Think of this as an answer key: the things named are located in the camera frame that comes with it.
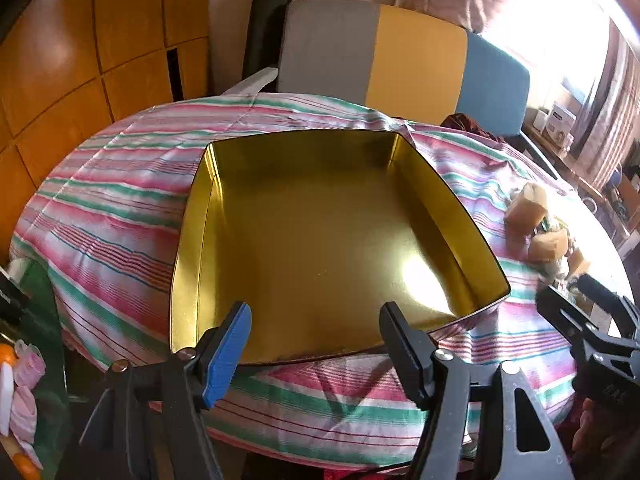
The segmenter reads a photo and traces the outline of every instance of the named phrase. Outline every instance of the wooden wall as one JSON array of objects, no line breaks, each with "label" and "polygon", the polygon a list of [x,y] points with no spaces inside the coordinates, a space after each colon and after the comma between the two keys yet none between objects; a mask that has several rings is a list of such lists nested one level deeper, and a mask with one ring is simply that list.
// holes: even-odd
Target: wooden wall
[{"label": "wooden wall", "polygon": [[207,94],[208,0],[32,0],[0,45],[0,264],[49,171],[108,124]]}]

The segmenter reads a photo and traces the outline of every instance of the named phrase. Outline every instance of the dark green roll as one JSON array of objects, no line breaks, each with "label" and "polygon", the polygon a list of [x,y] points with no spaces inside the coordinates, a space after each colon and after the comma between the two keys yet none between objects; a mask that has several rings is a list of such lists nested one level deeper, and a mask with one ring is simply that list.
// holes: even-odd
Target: dark green roll
[{"label": "dark green roll", "polygon": [[288,3],[289,0],[253,0],[244,48],[243,79],[278,64]]}]

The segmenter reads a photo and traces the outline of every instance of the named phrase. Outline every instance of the tray rim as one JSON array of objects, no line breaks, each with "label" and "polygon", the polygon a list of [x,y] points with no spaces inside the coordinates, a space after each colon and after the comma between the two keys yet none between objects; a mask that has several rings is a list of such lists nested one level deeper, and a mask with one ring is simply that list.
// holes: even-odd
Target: tray rim
[{"label": "tray rim", "polygon": [[[465,321],[469,321],[472,318],[476,318],[476,317],[480,317],[482,314],[487,314],[487,311],[491,310],[493,311],[493,309],[497,308],[497,306],[502,303],[504,300],[506,300],[508,297],[510,297],[511,295],[511,283],[509,282],[507,275],[504,273],[504,269],[502,268],[502,266],[500,265],[500,262],[498,261],[498,258],[496,257],[494,251],[492,250],[491,246],[489,245],[489,243],[487,242],[487,240],[484,238],[482,231],[480,230],[480,228],[478,227],[478,225],[476,224],[476,222],[473,220],[473,217],[471,216],[471,214],[469,213],[469,211],[466,209],[465,205],[462,203],[462,201],[460,200],[460,198],[456,195],[456,193],[451,189],[451,187],[449,186],[449,184],[447,184],[447,182],[443,179],[443,177],[436,171],[436,169],[431,165],[431,163],[424,158],[424,156],[420,153],[420,151],[417,149],[416,145],[415,145],[415,141],[412,140],[408,140],[401,132],[398,131],[394,131],[394,130],[371,130],[371,129],[360,129],[360,128],[306,128],[303,130],[278,130],[275,132],[264,132],[264,133],[259,133],[259,134],[252,134],[250,136],[237,136],[237,137],[227,137],[225,139],[219,139],[219,140],[212,140],[211,142],[209,142],[203,152],[202,155],[200,156],[200,161],[198,162],[198,167],[196,168],[196,173],[194,173],[193,175],[193,181],[191,183],[191,186],[189,188],[189,195],[187,198],[187,202],[186,205],[184,207],[184,213],[183,213],[183,217],[182,217],[182,221],[180,222],[180,231],[179,231],[179,236],[178,236],[178,248],[176,251],[176,258],[174,261],[174,270],[172,272],[172,279],[171,279],[171,287],[170,287],[170,291],[169,291],[169,350],[171,353],[176,353],[178,350],[184,348],[183,346],[180,346],[180,348],[178,348],[177,346],[174,345],[174,332],[172,330],[172,323],[173,323],[173,319],[174,319],[174,285],[175,285],[175,272],[178,266],[178,256],[180,255],[180,242],[182,240],[182,229],[184,227],[184,216],[187,213],[187,209],[189,206],[189,199],[191,198],[191,191],[193,190],[193,184],[195,182],[195,177],[198,173],[198,170],[200,169],[201,165],[204,163],[205,161],[205,157],[207,156],[207,152],[209,150],[213,150],[213,145],[217,144],[219,142],[225,142],[225,141],[231,141],[231,140],[241,140],[244,139],[245,137],[254,137],[254,136],[264,136],[264,135],[276,135],[276,134],[295,134],[295,133],[300,133],[300,132],[323,132],[323,131],[328,131],[328,132],[336,132],[336,131],[350,131],[350,132],[380,132],[380,133],[386,133],[389,135],[393,135],[394,136],[394,145],[392,147],[392,153],[395,152],[396,150],[396,143],[398,142],[398,138],[400,137],[402,139],[402,141],[406,142],[409,147],[411,147],[411,149],[417,153],[420,158],[429,165],[429,167],[431,168],[431,170],[433,171],[434,174],[436,174],[436,176],[438,177],[438,179],[441,181],[441,183],[443,183],[447,189],[449,190],[449,193],[453,196],[453,198],[458,202],[458,205],[460,206],[460,208],[462,209],[462,211],[464,211],[464,214],[466,215],[466,217],[468,218],[469,222],[471,223],[471,225],[473,226],[473,228],[476,230],[478,236],[480,237],[480,239],[484,242],[487,250],[489,251],[489,253],[491,254],[491,257],[497,267],[497,269],[500,270],[500,275],[502,276],[502,278],[504,279],[504,283],[506,285],[504,294],[498,298],[496,298],[495,300],[493,300],[491,303],[486,304],[485,306],[479,308],[478,310],[471,312],[470,314],[466,314],[466,316],[461,316],[455,320],[452,320],[442,326],[439,326],[437,328],[433,328],[431,330],[427,330],[425,331],[425,333],[430,334],[430,335],[434,335],[437,332],[447,332],[448,330],[450,330],[451,328],[454,328],[456,325],[460,326],[460,330],[457,331],[453,331],[450,333],[446,333],[446,336],[444,336],[443,338],[447,338],[450,336],[453,336],[455,334],[461,333],[461,332],[465,332],[466,330],[470,330],[473,327],[469,327],[466,328],[464,327],[464,322]],[[218,177],[218,168],[216,165],[216,159],[213,158],[213,164],[214,164],[214,168],[216,171],[216,178],[213,179],[212,182],[212,186],[214,185],[215,181],[219,179]],[[265,362],[265,363],[238,363],[238,366],[241,367],[265,367],[265,366],[275,366],[275,365],[285,365],[285,364],[297,364],[297,363],[307,363],[307,362],[314,362],[314,361],[320,361],[320,360],[326,360],[326,359],[334,359],[337,357],[345,357],[345,356],[353,356],[356,354],[380,354],[380,353],[386,353],[383,352],[384,351],[384,344],[381,345],[377,345],[377,346],[373,346],[370,348],[364,348],[364,349],[360,349],[360,350],[354,350],[354,351],[347,351],[347,352],[339,352],[339,353],[335,353],[335,354],[328,354],[328,355],[324,355],[324,356],[317,356],[317,357],[301,357],[301,358],[291,358],[291,359],[287,359],[287,360],[283,360],[283,361],[273,361],[273,362]]]}]

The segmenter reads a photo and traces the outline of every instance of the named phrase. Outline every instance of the screw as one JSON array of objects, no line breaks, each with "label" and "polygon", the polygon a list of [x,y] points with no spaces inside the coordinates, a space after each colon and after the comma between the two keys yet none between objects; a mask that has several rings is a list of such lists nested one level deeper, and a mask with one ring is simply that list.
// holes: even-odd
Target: screw
[{"label": "screw", "polygon": [[502,363],[502,370],[509,375],[515,375],[520,371],[520,366],[513,361],[505,361]]},{"label": "screw", "polygon": [[131,363],[127,359],[118,359],[111,364],[111,370],[116,373],[124,372]]},{"label": "screw", "polygon": [[194,357],[196,357],[196,349],[187,346],[187,348],[178,350],[177,355],[180,361],[191,361]]},{"label": "screw", "polygon": [[453,359],[453,354],[451,352],[447,352],[446,350],[441,350],[438,348],[434,354],[440,361],[451,361]]}]

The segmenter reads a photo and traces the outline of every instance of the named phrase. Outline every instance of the dark garment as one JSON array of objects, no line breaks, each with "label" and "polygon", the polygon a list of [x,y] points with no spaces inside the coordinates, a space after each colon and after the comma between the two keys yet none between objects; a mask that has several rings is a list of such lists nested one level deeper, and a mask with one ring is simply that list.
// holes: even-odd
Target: dark garment
[{"label": "dark garment", "polygon": [[469,132],[476,134],[487,139],[496,140],[497,142],[504,142],[502,137],[496,137],[489,132],[484,131],[480,124],[478,124],[473,118],[466,114],[451,114],[447,116],[442,124],[443,128],[451,128],[452,130],[461,130],[462,132]]}]

